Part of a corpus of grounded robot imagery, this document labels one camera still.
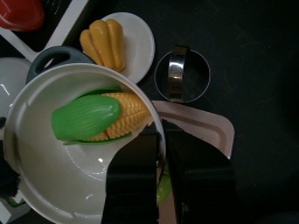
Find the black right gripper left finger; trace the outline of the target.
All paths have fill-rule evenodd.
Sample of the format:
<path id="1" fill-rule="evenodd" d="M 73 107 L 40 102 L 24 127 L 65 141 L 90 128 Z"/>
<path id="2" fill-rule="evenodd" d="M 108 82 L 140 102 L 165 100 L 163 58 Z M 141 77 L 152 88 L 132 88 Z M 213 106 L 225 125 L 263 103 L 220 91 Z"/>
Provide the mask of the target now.
<path id="1" fill-rule="evenodd" d="M 101 224 L 157 224 L 157 149 L 159 135 L 141 134 L 113 156 Z"/>

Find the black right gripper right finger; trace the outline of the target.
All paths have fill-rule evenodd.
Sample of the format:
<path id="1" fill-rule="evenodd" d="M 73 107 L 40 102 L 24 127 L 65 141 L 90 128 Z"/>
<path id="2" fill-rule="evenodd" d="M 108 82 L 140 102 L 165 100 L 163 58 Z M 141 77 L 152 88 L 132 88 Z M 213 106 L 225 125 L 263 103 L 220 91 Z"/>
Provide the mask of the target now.
<path id="1" fill-rule="evenodd" d="M 219 149 L 163 120 L 177 224 L 241 224 L 232 164 Z"/>

